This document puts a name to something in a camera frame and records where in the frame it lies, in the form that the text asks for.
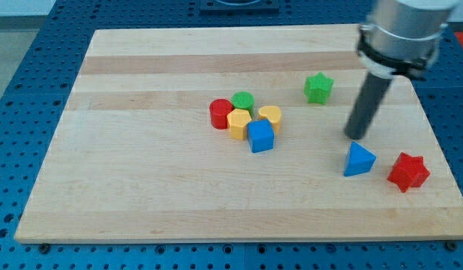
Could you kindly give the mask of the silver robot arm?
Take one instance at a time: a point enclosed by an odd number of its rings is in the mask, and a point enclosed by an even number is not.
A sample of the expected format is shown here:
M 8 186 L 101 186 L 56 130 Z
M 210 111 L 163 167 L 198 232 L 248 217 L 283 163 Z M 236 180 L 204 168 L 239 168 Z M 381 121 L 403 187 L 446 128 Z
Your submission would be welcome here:
M 416 79 L 438 57 L 447 20 L 459 0 L 377 0 L 359 25 L 357 54 L 368 72 Z

